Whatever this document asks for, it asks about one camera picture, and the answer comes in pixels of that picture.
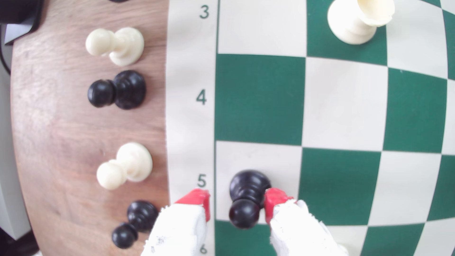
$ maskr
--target number 4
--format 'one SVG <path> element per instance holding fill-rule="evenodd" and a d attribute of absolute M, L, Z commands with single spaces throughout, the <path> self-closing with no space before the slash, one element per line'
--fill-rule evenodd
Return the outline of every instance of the number 4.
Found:
<path fill-rule="evenodd" d="M 205 102 L 207 101 L 205 99 L 205 89 L 203 89 L 201 91 L 201 93 L 198 95 L 198 97 L 196 98 L 196 101 L 199 101 L 199 102 L 202 102 L 202 105 L 205 105 Z"/>

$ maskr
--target pawn base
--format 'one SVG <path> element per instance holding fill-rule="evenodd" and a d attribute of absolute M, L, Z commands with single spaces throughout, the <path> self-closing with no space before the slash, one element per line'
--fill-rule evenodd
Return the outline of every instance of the pawn base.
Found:
<path fill-rule="evenodd" d="M 153 168 L 153 160 L 150 152 L 146 147 L 136 142 L 127 143 L 119 148 L 117 151 L 117 161 L 129 162 L 131 158 L 134 159 L 137 165 L 137 172 L 128 174 L 127 179 L 134 182 L 145 180 Z"/>
<path fill-rule="evenodd" d="M 122 28 L 115 32 L 119 38 L 125 38 L 128 41 L 128 50 L 125 52 L 111 52 L 109 57 L 111 61 L 121 67 L 135 63 L 144 52 L 144 37 L 139 30 L 131 27 Z"/>

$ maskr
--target number 3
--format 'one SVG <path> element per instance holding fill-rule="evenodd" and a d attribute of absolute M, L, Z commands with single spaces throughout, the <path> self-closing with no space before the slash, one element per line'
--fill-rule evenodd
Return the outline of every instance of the number 3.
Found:
<path fill-rule="evenodd" d="M 203 6 L 201 6 L 201 8 L 202 8 L 202 9 L 205 8 L 205 10 L 204 10 L 205 16 L 199 15 L 199 17 L 201 17 L 201 19 L 206 19 L 206 18 L 208 18 L 208 6 L 207 6 L 207 5 L 203 5 Z"/>

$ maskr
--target white chess piece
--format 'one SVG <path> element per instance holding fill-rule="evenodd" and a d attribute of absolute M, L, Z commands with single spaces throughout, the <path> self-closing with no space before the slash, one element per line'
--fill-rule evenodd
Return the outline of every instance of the white chess piece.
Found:
<path fill-rule="evenodd" d="M 144 37 L 139 30 L 126 27 L 112 31 L 102 28 L 92 31 L 86 40 L 87 51 L 94 56 L 109 57 L 119 66 L 135 63 L 144 52 Z"/>
<path fill-rule="evenodd" d="M 116 189 L 126 180 L 139 182 L 152 172 L 152 156 L 147 148 L 139 143 L 130 142 L 119 148 L 116 159 L 98 167 L 96 178 L 105 189 Z"/>
<path fill-rule="evenodd" d="M 329 7 L 329 27 L 341 41 L 359 45 L 368 42 L 376 28 L 392 20 L 393 0 L 335 0 Z"/>

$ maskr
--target wooden table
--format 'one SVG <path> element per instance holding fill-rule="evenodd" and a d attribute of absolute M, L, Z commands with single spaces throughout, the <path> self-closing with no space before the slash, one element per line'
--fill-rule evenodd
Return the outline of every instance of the wooden table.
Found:
<path fill-rule="evenodd" d="M 166 0 L 47 0 L 41 26 L 14 44 L 11 108 L 16 161 L 33 231 L 45 256 L 140 255 L 147 235 L 129 250 L 112 230 L 138 199 L 168 204 L 165 140 Z M 139 62 L 122 68 L 87 53 L 96 28 L 132 26 L 145 38 Z M 87 89 L 125 70 L 144 75 L 147 96 L 134 110 L 95 108 Z M 114 191 L 96 180 L 99 164 L 124 143 L 144 144 L 151 176 Z"/>

